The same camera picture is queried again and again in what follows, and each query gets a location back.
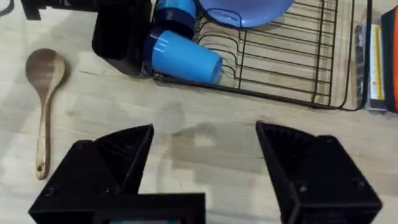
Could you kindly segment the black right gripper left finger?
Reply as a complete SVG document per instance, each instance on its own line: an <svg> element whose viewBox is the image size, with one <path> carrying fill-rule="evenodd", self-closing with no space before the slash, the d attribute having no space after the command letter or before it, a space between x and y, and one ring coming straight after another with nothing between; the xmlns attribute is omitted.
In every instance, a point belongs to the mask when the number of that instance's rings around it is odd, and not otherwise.
<svg viewBox="0 0 398 224"><path fill-rule="evenodd" d="M73 143L29 213L91 210L136 194L153 136L147 124Z"/></svg>

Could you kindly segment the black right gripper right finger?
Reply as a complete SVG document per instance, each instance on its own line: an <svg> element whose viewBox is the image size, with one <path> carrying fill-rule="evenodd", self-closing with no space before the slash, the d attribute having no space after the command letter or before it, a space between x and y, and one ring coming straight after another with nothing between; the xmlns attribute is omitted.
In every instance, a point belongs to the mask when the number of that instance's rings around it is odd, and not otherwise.
<svg viewBox="0 0 398 224"><path fill-rule="evenodd" d="M282 223L371 223L382 201L331 135L257 121Z"/></svg>

